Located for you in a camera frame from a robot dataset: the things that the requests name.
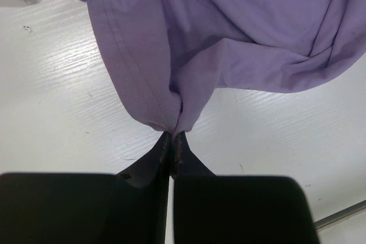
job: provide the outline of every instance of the stitching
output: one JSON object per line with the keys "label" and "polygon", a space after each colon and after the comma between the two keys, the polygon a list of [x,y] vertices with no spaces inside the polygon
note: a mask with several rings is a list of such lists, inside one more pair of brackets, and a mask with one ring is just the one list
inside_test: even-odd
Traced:
{"label": "stitching", "polygon": [[[108,27],[109,27],[109,30],[110,30],[110,32],[111,32],[111,34],[112,34],[112,36],[113,36],[113,39],[114,39],[114,43],[116,44],[116,46],[117,46],[117,49],[118,49],[118,52],[120,53],[120,57],[122,58],[122,60],[124,59],[124,55],[123,55],[123,53],[122,53],[122,50],[121,50],[121,48],[120,48],[120,46],[119,46],[119,44],[117,43],[117,39],[116,39],[116,36],[115,36],[115,34],[114,34],[114,32],[113,32],[113,29],[112,29],[112,23],[111,23],[111,20],[110,20],[110,18],[109,18],[109,16],[108,16],[108,13],[107,13],[107,11],[106,11],[106,6],[105,6],[105,0],[102,0],[102,4],[103,4],[103,11],[104,11],[104,13],[105,13],[105,15],[106,15],[106,18],[107,18],[107,23],[108,23]],[[135,78],[135,76],[134,76],[134,74],[132,73],[132,70],[131,70],[131,68],[130,68],[130,66],[128,65],[128,62],[125,62],[125,65],[126,65],[126,68],[129,70],[129,73],[130,73],[130,75],[132,76],[132,78],[133,78],[133,81],[135,82],[135,83],[137,83],[137,80],[136,80],[136,78]],[[151,107],[151,105],[149,104],[149,102],[146,100],[146,98],[145,98],[145,96],[144,96],[144,94],[142,93],[142,91],[141,91],[141,89],[140,89],[140,87],[139,87],[139,85],[136,85],[136,88],[137,88],[137,90],[139,91],[139,93],[142,95],[142,100],[144,101],[144,104],[146,104],[147,106],[148,106],[148,112],[152,115],[152,117],[155,119],[155,122],[157,122],[158,121],[158,119],[156,118],[156,116],[154,115],[154,113],[152,113],[151,111],[150,111],[150,107]]]}
{"label": "stitching", "polygon": [[[125,37],[124,37],[124,35],[123,35],[123,32],[122,32],[122,30],[121,30],[120,26],[119,26],[118,24],[116,24],[116,15],[115,15],[115,13],[114,13],[114,10],[113,10],[113,9],[111,9],[111,12],[112,12],[112,15],[113,15],[113,19],[115,20],[115,26],[117,26],[117,28],[119,29],[119,31],[120,31],[120,33],[121,33],[122,42],[125,44],[126,51],[127,51],[127,52],[128,52],[128,54],[130,55],[130,57],[131,57],[132,61],[134,62],[134,64],[137,66],[137,69],[138,69],[138,71],[140,72],[140,74],[141,74],[141,76],[142,76],[142,79],[144,80],[144,82],[145,82],[146,86],[148,87],[148,89],[149,89],[149,91],[150,91],[151,95],[153,96],[153,99],[154,99],[155,103],[157,104],[157,106],[158,106],[158,108],[159,108],[160,113],[161,113],[161,114],[163,114],[162,116],[163,116],[163,119],[164,119],[165,124],[166,124],[167,126],[169,126],[169,123],[168,123],[168,120],[167,120],[167,116],[166,116],[166,114],[164,114],[164,112],[162,111],[161,104],[159,103],[159,101],[157,100],[157,97],[156,97],[155,93],[154,93],[154,92],[153,92],[153,90],[151,89],[151,87],[150,87],[150,84],[149,84],[148,80],[145,78],[144,74],[142,73],[142,70],[141,70],[140,65],[138,64],[138,62],[136,62],[136,59],[133,57],[133,55],[132,55],[131,51],[130,51],[130,50],[129,50],[129,48],[127,47],[126,40],[125,40]],[[121,51],[121,49],[120,49],[120,47],[119,47],[119,45],[118,45],[118,43],[117,43],[116,36],[114,35],[114,33],[113,33],[113,31],[112,31],[112,27],[111,27],[110,23],[109,23],[109,28],[110,28],[110,30],[111,30],[111,32],[112,32],[112,34],[113,34],[113,38],[114,38],[114,41],[115,41],[115,43],[116,43],[116,45],[117,45],[117,47],[118,47],[118,51],[120,52],[121,57],[123,57],[123,55],[122,55],[122,51]],[[135,78],[134,74],[133,74],[133,73],[131,73],[131,75],[133,76],[134,81],[137,83],[137,81],[136,81],[136,78]],[[146,98],[145,98],[144,94],[143,94],[143,93],[141,93],[141,95],[142,95],[142,98],[143,98],[143,100],[144,100],[144,103],[145,103],[146,105],[148,105],[148,106],[151,106],[150,104],[148,104],[148,103],[147,103],[147,101],[146,101]],[[153,118],[156,120],[156,122],[158,122],[158,119],[156,118],[156,116],[154,115],[154,113],[150,111],[150,109],[148,110],[148,112],[150,112],[150,114],[153,116]]]}

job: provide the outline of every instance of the fabric fold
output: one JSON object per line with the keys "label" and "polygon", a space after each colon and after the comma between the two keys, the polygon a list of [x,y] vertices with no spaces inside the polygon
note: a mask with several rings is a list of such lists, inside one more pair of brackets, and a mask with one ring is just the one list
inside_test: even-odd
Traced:
{"label": "fabric fold", "polygon": [[126,110],[192,129],[217,87],[293,93],[366,52],[363,0],[82,0]]}

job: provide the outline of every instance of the purple fabric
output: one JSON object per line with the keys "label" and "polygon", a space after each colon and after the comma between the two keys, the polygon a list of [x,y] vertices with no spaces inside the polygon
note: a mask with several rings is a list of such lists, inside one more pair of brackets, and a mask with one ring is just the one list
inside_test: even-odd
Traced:
{"label": "purple fabric", "polygon": [[82,1],[126,110],[171,133],[216,87],[303,91],[366,51],[365,0]]}

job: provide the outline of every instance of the white surface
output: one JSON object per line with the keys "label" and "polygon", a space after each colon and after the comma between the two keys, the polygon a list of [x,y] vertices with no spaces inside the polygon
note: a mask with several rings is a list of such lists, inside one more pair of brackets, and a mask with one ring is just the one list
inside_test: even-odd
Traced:
{"label": "white surface", "polygon": [[323,244],[364,244],[366,211],[319,232]]}
{"label": "white surface", "polygon": [[[160,134],[123,108],[86,5],[37,1],[0,8],[0,173],[118,172]],[[315,220],[366,199],[365,60],[303,93],[217,90],[192,150],[218,174],[295,178]]]}

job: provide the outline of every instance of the metal rod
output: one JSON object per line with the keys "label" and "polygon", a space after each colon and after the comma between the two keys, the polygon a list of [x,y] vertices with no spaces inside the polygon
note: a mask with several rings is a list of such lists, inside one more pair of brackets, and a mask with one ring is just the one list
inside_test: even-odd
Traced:
{"label": "metal rod", "polygon": [[348,207],[342,211],[339,211],[335,214],[332,214],[328,217],[325,217],[321,220],[318,220],[314,223],[315,229],[319,230],[323,227],[326,227],[334,222],[337,222],[343,218],[349,217],[352,214],[358,213],[362,210],[366,209],[366,200],[361,201],[351,207]]}

